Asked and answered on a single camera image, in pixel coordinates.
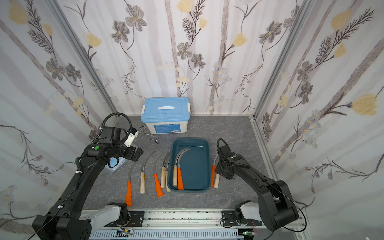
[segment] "gray flower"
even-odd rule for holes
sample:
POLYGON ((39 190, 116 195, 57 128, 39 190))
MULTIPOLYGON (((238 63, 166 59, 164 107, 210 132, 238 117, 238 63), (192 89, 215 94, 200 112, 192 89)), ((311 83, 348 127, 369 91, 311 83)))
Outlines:
POLYGON ((125 42, 128 42, 127 34, 129 34, 129 29, 125 25, 125 22, 113 21, 113 30, 116 33, 112 33, 111 37, 114 38, 115 42, 119 43, 120 39, 123 39, 125 42))
POLYGON ((263 122, 267 122, 269 120, 269 114, 268 112, 265 113, 265 115, 263 116, 263 122))
POLYGON ((203 60, 201 53, 193 54, 193 57, 191 59, 191 61, 194 62, 193 68, 196 68, 197 66, 200 66, 200 68, 204 68, 205 63, 203 63, 201 60, 203 60))
POLYGON ((178 56, 181 56, 181 59, 186 59, 186 57, 192 57, 192 51, 189 51, 189 43, 180 43, 177 46, 179 52, 177 52, 178 56))
POLYGON ((75 82, 77 81, 77 77, 81 78, 80 70, 75 70, 71 63, 68 63, 65 69, 67 70, 67 75, 72 77, 75 82))
POLYGON ((265 125, 264 127, 264 135, 265 135, 265 138, 268 139, 269 138, 269 135, 272 133, 272 129, 271 129, 271 126, 269 124, 265 125))
POLYGON ((49 72, 52 73, 53 79, 59 78, 60 81, 63 80, 62 74, 65 73, 64 67, 57 66, 57 62, 53 58, 51 58, 51 61, 46 63, 46 68, 49 72))
POLYGON ((275 35, 279 35, 281 33, 281 23, 275 23, 275 21, 273 21, 271 24, 269 24, 269 27, 266 28, 266 30, 268 31, 267 33, 261 34, 259 36, 260 43, 264 43, 265 40, 268 40, 269 43, 272 43, 275 35))
POLYGON ((304 85, 301 86, 301 93, 298 95, 298 97, 303 98, 301 101, 302 104, 308 103, 310 100, 308 98, 308 95, 312 93, 313 85, 310 85, 309 82, 306 82, 304 85))
POLYGON ((291 11, 291 18, 286 18, 283 23, 284 28, 291 28, 293 25, 293 22, 295 21, 297 12, 299 11, 299 6, 296 6, 292 11, 291 11))
POLYGON ((297 76, 297 81, 306 82, 309 78, 307 73, 309 73, 312 70, 312 66, 313 65, 310 64, 308 61, 303 63, 303 65, 301 66, 301 69, 297 71, 297 73, 299 74, 297 76))
POLYGON ((130 17, 125 18, 128 26, 135 26, 138 31, 143 30, 141 26, 147 26, 146 21, 142 19, 144 17, 144 12, 138 6, 132 7, 127 4, 127 8, 125 10, 130 15, 130 17))

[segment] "metal tongs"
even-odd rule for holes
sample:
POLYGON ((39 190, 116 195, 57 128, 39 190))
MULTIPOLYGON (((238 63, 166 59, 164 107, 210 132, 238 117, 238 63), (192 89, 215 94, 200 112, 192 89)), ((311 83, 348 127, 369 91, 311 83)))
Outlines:
POLYGON ((147 136, 147 138, 149 139, 149 140, 153 140, 153 141, 155 141, 157 144, 159 144, 159 142, 157 141, 157 139, 152 135, 152 134, 148 134, 148 133, 146 133, 145 131, 144 131, 144 129, 146 129, 146 126, 140 126, 140 130, 141 131, 139 131, 139 130, 137 130, 139 133, 141 133, 141 134, 143 134, 143 135, 146 135, 147 136))

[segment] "black cable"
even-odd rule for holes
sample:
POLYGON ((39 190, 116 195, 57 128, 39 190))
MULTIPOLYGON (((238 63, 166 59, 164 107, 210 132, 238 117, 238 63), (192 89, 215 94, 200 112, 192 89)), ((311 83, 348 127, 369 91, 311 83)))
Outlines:
MULTIPOLYGON (((72 193, 73 193, 73 191, 74 190, 72 190, 72 192, 68 195, 68 197, 65 199, 65 201, 63 202, 63 205, 65 204, 65 202, 68 200, 68 198, 72 195, 72 193)), ((48 223, 50 223, 51 221, 52 221, 52 219, 54 219, 55 218, 55 216, 57 215, 57 213, 60 211, 60 209, 61 208, 59 208, 58 210, 57 210, 57 212, 53 215, 53 217, 50 219, 50 220, 48 220, 48 222, 46 223, 46 224, 44 224, 39 230, 37 230, 32 236, 30 236, 27 240, 30 240, 33 236, 35 236, 36 235, 36 233, 38 233, 41 229, 43 229, 48 223)))
MULTIPOLYGON (((235 166, 244 166, 244 167, 248 167, 248 168, 250 168, 257 176, 259 176, 259 178, 261 178, 262 179, 262 177, 253 169, 253 168, 251 168, 250 167, 250 165, 249 164, 232 164, 232 165, 230 165, 230 166, 228 166, 227 168, 225 168, 224 170, 226 170, 226 169, 228 169, 228 168, 231 168, 231 167, 235 167, 235 166)), ((273 186, 273 185, 271 185, 270 183, 267 183, 266 182, 266 179, 263 179, 262 180, 263 182, 265 182, 266 184, 268 184, 268 185, 270 185, 271 187, 273 187, 274 189, 276 189, 279 193, 281 193, 284 197, 286 197, 289 201, 291 201, 299 210, 300 210, 300 212, 301 212, 301 214, 303 215, 303 217, 304 217, 304 221, 305 221, 305 226, 304 226, 304 228, 303 229, 301 229, 301 230, 299 230, 299 231, 296 231, 296 230, 293 230, 293 229, 289 229, 289 228, 286 228, 286 227, 284 227, 283 226, 283 228, 285 228, 285 229, 287 229, 287 230, 289 230, 289 231, 293 231, 293 232, 303 232, 306 228, 307 228, 307 219, 305 218, 305 215, 304 215, 304 213, 303 213, 303 211, 299 208, 299 206, 297 206, 296 205, 296 203, 294 202, 294 201, 292 201, 289 197, 287 197, 284 193, 282 193, 280 190, 278 190, 275 186, 273 186)))
POLYGON ((74 179, 74 183, 73 183, 73 187, 72 187, 72 190, 73 190, 73 191, 76 191, 77 188, 79 187, 80 180, 81 180, 81 176, 83 175, 83 174, 82 174, 82 172, 83 172, 83 168, 82 168, 82 166, 81 166, 81 163, 79 162, 79 159, 80 159, 80 158, 81 158, 81 157, 77 157, 77 158, 74 160, 74 162, 75 162, 75 164, 76 164, 76 166, 77 166, 77 172, 78 172, 78 173, 76 173, 76 177, 75 177, 75 179, 74 179))
POLYGON ((303 232, 306 228, 307 228, 307 219, 305 218, 305 215, 303 213, 303 211, 299 208, 299 206, 296 205, 296 203, 294 203, 289 197, 287 197, 284 193, 282 193, 281 191, 279 191, 277 188, 275 188, 273 185, 267 183, 268 185, 270 185, 271 187, 273 187, 274 189, 276 189, 279 193, 281 193, 284 197, 288 198, 289 201, 291 201, 301 212, 301 214, 303 215, 304 217, 304 221, 305 221, 305 226, 303 229, 299 230, 299 231, 296 231, 296 230, 293 230, 293 229, 289 229, 289 228, 286 228, 283 226, 283 228, 289 230, 289 231, 293 231, 293 232, 303 232))
POLYGON ((233 227, 233 226, 235 226, 235 225, 237 224, 237 222, 234 222, 232 226, 225 227, 225 226, 223 226, 223 224, 221 223, 222 221, 223 221, 223 219, 220 220, 220 225, 221 225, 223 228, 231 228, 231 227, 233 227))
POLYGON ((132 132, 132 122, 131 120, 129 119, 129 117, 127 115, 125 115, 124 113, 111 113, 110 115, 108 115, 106 118, 104 118, 103 122, 101 123, 101 129, 99 131, 99 133, 97 134, 97 136, 93 139, 92 143, 96 143, 96 140, 100 137, 101 133, 103 132, 103 127, 105 126, 105 123, 107 122, 107 120, 112 117, 112 116, 115 116, 115 115, 120 115, 120 116, 123 116, 125 117, 128 122, 129 122, 129 131, 127 132, 127 135, 119 141, 119 145, 121 145, 122 143, 124 143, 128 137, 129 137, 129 134, 132 132))
POLYGON ((270 238, 272 236, 272 234, 274 233, 274 231, 271 232, 271 235, 269 235, 267 238, 263 239, 263 240, 267 240, 268 238, 270 238))

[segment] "plastic storage box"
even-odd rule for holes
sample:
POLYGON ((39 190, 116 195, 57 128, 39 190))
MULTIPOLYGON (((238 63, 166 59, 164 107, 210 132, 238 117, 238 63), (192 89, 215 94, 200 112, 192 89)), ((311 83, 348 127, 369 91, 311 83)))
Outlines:
POLYGON ((151 134, 186 132, 190 119, 187 97, 148 98, 141 111, 141 121, 151 134))

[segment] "dark teal plastic tray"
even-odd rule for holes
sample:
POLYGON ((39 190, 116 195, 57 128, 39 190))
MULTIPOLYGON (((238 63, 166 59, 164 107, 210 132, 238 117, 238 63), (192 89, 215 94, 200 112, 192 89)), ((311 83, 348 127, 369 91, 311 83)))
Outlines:
POLYGON ((211 187, 209 144, 201 138, 178 138, 173 142, 168 165, 168 187, 173 192, 205 192, 211 187), (189 147, 181 161, 180 169, 184 190, 173 186, 173 166, 176 155, 183 148, 189 147))

